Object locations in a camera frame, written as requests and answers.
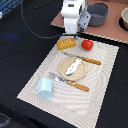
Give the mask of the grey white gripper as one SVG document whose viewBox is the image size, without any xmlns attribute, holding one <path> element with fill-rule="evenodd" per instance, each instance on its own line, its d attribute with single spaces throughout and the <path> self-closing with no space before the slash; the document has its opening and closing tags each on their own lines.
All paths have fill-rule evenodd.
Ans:
<svg viewBox="0 0 128 128">
<path fill-rule="evenodd" d="M 64 27 L 67 34 L 83 32 L 91 18 L 87 12 L 86 2 L 64 2 L 61 10 L 64 18 Z"/>
</svg>

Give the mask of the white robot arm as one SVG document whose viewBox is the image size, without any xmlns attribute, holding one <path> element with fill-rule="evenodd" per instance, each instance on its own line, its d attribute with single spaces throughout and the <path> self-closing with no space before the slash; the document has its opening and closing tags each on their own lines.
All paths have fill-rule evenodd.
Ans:
<svg viewBox="0 0 128 128">
<path fill-rule="evenodd" d="M 61 15 L 67 34 L 77 34 L 87 28 L 91 18 L 87 12 L 87 4 L 88 0 L 63 0 Z"/>
</svg>

